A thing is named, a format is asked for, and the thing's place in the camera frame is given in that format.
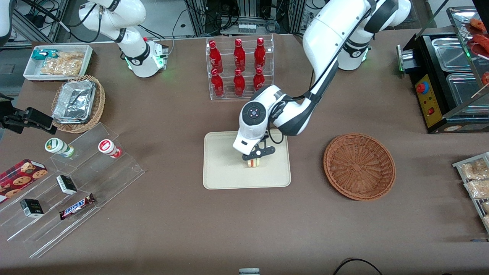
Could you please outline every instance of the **aluminum foil container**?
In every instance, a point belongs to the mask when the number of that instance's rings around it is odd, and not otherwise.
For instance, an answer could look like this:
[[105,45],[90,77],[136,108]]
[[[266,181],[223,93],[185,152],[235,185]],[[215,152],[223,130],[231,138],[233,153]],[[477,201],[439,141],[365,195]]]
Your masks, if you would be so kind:
[[97,85],[89,80],[64,83],[53,111],[54,121],[61,124],[87,123],[96,90]]

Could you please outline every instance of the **empty wicker basket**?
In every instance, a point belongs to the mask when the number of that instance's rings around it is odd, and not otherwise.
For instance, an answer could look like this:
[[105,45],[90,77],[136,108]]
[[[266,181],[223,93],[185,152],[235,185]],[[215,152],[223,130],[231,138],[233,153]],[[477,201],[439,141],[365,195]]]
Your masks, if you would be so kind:
[[[95,127],[97,123],[100,121],[102,117],[102,113],[104,111],[105,104],[105,91],[104,87],[100,84],[100,82],[93,76],[84,75],[77,78],[73,78],[68,80],[69,82],[73,81],[82,81],[82,80],[90,80],[97,85],[97,90],[95,91],[95,99],[93,100],[93,106],[90,113],[90,121],[85,124],[60,124],[53,121],[53,125],[58,128],[58,130],[63,132],[69,132],[72,134],[79,134],[90,130]],[[54,111],[54,107],[56,107],[56,102],[58,102],[58,97],[60,95],[61,87],[58,89],[58,92],[54,96],[53,103],[51,104],[51,112]]]
[[389,151],[363,134],[337,136],[326,148],[323,166],[331,185],[358,201],[376,200],[387,194],[396,179]]

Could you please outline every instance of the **beige tray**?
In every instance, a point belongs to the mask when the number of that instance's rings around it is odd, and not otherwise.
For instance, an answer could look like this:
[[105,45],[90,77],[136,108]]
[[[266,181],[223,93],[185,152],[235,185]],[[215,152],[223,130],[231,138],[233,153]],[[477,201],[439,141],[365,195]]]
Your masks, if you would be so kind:
[[[260,166],[249,168],[242,154],[233,148],[237,132],[211,132],[204,138],[203,184],[207,189],[285,187],[290,184],[289,147],[287,137],[275,147],[274,154],[260,159]],[[280,140],[278,130],[271,131]]]

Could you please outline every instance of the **robotic arm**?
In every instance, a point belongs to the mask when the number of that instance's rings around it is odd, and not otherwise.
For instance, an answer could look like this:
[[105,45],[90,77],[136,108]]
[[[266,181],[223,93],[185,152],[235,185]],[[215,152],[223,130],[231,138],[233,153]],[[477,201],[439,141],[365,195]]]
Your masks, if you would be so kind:
[[244,160],[260,158],[258,143],[266,139],[272,122],[285,136],[296,136],[307,126],[338,67],[356,69],[376,32],[403,22],[409,0],[330,0],[306,30],[303,47],[314,70],[315,82],[302,96],[291,97],[275,85],[258,90],[240,112],[233,147]]
[[10,38],[12,14],[16,3],[16,0],[0,0],[0,47]]
[[165,68],[168,48],[145,41],[134,28],[146,19],[140,0],[93,0],[81,5],[78,15],[80,20],[87,17],[83,21],[87,29],[100,31],[119,45],[135,75],[150,77]]

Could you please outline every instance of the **table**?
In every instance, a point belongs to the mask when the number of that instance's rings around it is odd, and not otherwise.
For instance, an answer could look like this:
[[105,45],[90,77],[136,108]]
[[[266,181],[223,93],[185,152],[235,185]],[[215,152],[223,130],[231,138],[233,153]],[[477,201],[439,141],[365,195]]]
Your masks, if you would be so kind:
[[[148,79],[127,69],[115,44],[93,44],[91,75],[107,97],[101,121],[147,172],[40,259],[0,238],[0,273],[317,275],[360,257],[384,274],[487,274],[487,244],[469,242],[486,236],[484,227],[451,164],[487,151],[489,138],[426,134],[410,80],[397,73],[396,45],[412,35],[381,32],[358,70],[338,72],[308,127],[289,138],[288,187],[241,190],[202,186],[204,136],[237,130],[245,103],[209,99],[205,39],[177,41],[168,69]],[[275,82],[293,96],[311,76],[299,41],[275,36]],[[50,113],[58,86],[25,81],[18,107]],[[379,200],[352,201],[327,182],[324,149],[350,132],[392,153],[397,179]],[[0,170],[48,159],[49,137],[6,132]],[[354,272],[372,269],[349,263],[340,274]]]

